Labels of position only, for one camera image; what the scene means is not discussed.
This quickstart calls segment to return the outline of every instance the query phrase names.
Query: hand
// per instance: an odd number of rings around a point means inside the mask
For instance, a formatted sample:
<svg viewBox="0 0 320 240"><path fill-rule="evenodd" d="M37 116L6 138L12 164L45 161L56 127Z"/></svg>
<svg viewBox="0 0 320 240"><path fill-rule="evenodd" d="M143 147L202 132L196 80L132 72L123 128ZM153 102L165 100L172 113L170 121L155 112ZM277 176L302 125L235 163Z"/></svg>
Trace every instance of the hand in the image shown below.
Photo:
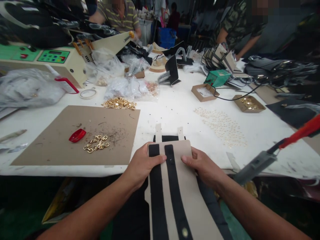
<svg viewBox="0 0 320 240"><path fill-rule="evenodd" d="M182 156L181 160L194 168L201 180L209 187L216 189L221 178L227 176L204 152L191 147L192 156Z"/></svg>
<svg viewBox="0 0 320 240"><path fill-rule="evenodd" d="M134 153L126 171L122 174L122 177L126 179L126 182L132 184L134 191L142 186L151 170L156 165L164 163L167 160L167 156L165 155L149 157L148 145L150 143L152 142L146 143Z"/></svg>

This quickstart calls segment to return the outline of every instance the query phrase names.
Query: striped shirt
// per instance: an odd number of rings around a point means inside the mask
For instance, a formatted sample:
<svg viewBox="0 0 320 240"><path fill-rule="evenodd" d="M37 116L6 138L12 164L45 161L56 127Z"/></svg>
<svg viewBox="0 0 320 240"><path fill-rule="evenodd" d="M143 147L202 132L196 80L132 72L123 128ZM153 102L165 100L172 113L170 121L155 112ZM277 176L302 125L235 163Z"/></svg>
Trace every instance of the striped shirt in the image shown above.
<svg viewBox="0 0 320 240"><path fill-rule="evenodd" d="M140 28L138 15L134 4L130 0L124 0L125 11L123 19L120 18L118 11L112 8L110 3L98 3L98 11L104 16L111 27L118 32L124 33Z"/></svg>

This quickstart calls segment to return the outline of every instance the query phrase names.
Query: machine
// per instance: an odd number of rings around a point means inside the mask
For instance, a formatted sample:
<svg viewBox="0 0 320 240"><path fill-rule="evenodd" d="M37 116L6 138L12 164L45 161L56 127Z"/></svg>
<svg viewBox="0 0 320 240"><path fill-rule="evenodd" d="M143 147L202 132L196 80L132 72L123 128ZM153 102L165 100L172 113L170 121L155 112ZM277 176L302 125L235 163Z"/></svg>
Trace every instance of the machine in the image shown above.
<svg viewBox="0 0 320 240"><path fill-rule="evenodd" d="M0 44L0 73L6 75L10 70L22 68L37 68L48 72L45 64L49 64L76 88L84 88L83 83L87 80L85 63L93 61L92 50L108 48L115 55L133 38L133 32L126 32L94 41L92 45L54 49L39 49L16 42L10 42L10 45Z"/></svg>

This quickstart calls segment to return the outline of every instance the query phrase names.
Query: camouflage shirt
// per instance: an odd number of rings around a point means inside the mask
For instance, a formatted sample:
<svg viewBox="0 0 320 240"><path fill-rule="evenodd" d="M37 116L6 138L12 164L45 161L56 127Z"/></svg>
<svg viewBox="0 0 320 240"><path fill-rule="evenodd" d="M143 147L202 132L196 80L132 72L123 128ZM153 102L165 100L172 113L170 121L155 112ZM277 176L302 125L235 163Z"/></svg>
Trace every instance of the camouflage shirt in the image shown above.
<svg viewBox="0 0 320 240"><path fill-rule="evenodd" d="M252 37L260 36L266 23L247 23L246 10L246 0L241 0L234 4L224 20L217 24L210 39L210 45L215 46L217 44L216 41L221 28L224 28L228 33L226 40L229 49L234 49L237 43L248 34L251 34Z"/></svg>

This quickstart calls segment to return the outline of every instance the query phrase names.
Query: blue bin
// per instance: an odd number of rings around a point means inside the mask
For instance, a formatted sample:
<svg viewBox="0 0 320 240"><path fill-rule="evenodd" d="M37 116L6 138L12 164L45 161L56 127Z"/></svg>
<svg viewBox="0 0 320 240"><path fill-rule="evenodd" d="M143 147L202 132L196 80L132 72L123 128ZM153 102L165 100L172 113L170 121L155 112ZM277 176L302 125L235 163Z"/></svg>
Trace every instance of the blue bin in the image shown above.
<svg viewBox="0 0 320 240"><path fill-rule="evenodd" d="M174 47L177 32L172 28L159 28L158 45L165 49Z"/></svg>

